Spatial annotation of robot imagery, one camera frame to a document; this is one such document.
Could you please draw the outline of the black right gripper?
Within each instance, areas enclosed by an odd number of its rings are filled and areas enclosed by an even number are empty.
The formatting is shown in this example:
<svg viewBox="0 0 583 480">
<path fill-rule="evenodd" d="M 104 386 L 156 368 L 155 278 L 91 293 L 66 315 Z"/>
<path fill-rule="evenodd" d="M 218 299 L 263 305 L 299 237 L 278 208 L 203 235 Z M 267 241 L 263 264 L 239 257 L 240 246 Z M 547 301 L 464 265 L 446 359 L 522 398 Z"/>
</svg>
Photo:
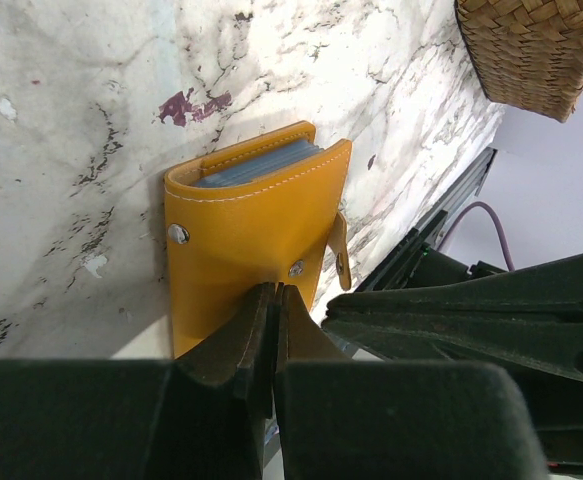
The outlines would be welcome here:
<svg viewBox="0 0 583 480">
<path fill-rule="evenodd" d="M 583 254 L 504 271 L 422 247 L 331 300 L 323 328 L 385 360 L 473 360 L 518 384 L 549 468 L 583 475 Z"/>
</svg>

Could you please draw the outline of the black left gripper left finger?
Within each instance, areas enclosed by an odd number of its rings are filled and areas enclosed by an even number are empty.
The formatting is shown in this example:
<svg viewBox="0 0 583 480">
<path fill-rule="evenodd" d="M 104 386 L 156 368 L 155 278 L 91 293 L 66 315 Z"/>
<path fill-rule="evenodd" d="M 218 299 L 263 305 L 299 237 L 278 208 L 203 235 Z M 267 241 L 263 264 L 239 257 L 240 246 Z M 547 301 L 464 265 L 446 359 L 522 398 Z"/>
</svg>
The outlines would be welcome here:
<svg viewBox="0 0 583 480">
<path fill-rule="evenodd" d="M 260 478 L 275 297 L 175 360 L 0 360 L 0 479 Z"/>
</svg>

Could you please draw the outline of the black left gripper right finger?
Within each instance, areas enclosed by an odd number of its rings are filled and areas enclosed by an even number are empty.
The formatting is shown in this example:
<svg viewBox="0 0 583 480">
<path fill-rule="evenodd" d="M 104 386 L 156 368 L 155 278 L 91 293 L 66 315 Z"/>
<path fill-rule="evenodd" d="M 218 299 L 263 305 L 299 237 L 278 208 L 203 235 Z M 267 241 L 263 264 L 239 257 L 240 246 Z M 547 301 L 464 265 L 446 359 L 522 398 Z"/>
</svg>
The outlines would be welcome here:
<svg viewBox="0 0 583 480">
<path fill-rule="evenodd" d="M 278 290 L 274 398 L 289 479 L 545 479 L 523 396 L 478 362 L 357 361 Z"/>
</svg>

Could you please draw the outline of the tan card holder wallet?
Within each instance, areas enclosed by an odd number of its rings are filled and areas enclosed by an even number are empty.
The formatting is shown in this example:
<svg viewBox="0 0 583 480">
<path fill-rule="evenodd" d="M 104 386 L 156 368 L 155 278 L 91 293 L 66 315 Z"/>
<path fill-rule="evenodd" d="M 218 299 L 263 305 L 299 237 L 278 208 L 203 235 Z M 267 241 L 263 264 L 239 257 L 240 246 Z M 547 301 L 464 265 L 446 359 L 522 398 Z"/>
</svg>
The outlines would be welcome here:
<svg viewBox="0 0 583 480">
<path fill-rule="evenodd" d="M 311 307 L 327 249 L 350 289 L 339 204 L 352 143 L 320 148 L 315 135 L 300 121 L 165 173 L 174 356 L 229 321 L 255 285 L 294 285 Z"/>
</svg>

